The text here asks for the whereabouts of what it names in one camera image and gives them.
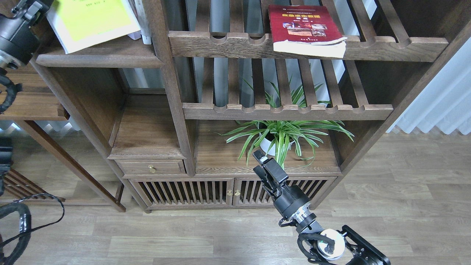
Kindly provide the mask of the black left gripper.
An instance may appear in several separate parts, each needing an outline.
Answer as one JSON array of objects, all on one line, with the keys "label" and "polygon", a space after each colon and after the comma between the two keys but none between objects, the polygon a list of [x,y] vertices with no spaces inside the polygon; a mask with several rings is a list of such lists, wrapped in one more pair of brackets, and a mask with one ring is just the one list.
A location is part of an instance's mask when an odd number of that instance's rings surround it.
[{"label": "black left gripper", "polygon": [[13,17],[1,14],[1,66],[25,66],[40,45],[31,27],[37,25],[51,8],[52,0],[21,0],[12,8]]}]

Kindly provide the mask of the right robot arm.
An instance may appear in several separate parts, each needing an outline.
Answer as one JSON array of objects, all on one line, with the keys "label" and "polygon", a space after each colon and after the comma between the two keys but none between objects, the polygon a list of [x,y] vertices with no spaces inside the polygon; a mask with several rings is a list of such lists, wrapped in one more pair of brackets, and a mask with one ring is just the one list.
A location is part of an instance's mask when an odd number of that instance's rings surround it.
[{"label": "right robot arm", "polygon": [[274,158],[261,151],[253,154],[259,165],[254,172],[281,214],[280,227],[294,226],[298,232],[297,244],[312,264],[331,265],[341,258],[345,250],[352,253],[350,265],[389,265],[390,260],[348,225],[343,229],[324,229],[316,215],[309,210],[311,201],[297,186],[288,185],[288,175]]}]

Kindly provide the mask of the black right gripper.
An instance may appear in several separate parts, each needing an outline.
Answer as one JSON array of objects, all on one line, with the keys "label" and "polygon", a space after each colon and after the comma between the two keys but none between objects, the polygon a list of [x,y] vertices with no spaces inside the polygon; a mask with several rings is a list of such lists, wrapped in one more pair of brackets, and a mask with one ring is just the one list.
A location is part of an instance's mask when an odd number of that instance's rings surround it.
[{"label": "black right gripper", "polygon": [[311,213],[308,207],[310,199],[297,185],[288,186],[284,182],[287,173],[274,158],[267,158],[257,150],[253,153],[259,166],[253,170],[261,179],[265,190],[274,198],[274,206],[281,213],[284,221],[304,221]]}]

